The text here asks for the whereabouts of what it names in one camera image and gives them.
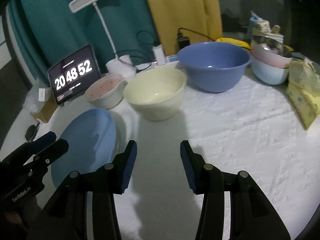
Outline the person left hand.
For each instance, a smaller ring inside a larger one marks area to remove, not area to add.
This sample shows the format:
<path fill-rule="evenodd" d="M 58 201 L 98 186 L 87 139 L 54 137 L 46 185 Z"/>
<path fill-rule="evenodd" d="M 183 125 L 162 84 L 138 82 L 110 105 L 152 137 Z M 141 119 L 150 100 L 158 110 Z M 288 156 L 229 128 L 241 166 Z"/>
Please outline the person left hand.
<path fill-rule="evenodd" d="M 13 224 L 27 225 L 35 222 L 41 212 L 37 197 L 30 198 L 13 211 L 5 211 L 4 218 Z"/>

